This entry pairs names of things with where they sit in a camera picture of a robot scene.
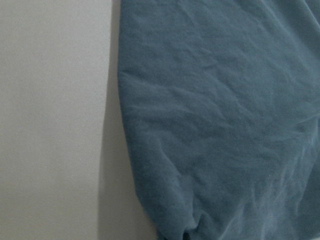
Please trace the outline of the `black printed t-shirt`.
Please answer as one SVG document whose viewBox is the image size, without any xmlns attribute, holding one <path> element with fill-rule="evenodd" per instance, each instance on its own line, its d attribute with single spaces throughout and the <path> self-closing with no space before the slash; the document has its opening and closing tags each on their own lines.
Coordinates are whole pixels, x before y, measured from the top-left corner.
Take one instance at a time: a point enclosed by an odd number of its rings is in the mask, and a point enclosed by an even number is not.
<svg viewBox="0 0 320 240">
<path fill-rule="evenodd" d="M 319 1 L 123 0 L 118 89 L 160 240 L 319 238 Z"/>
</svg>

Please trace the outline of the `brown table cover mat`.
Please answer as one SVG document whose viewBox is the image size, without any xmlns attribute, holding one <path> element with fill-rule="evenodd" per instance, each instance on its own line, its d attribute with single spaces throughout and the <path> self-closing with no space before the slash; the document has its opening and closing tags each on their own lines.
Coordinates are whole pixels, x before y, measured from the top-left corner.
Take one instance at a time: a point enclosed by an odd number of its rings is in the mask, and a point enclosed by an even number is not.
<svg viewBox="0 0 320 240">
<path fill-rule="evenodd" d="M 120 5 L 1 1 L 1 239 L 156 239 L 122 125 Z"/>
</svg>

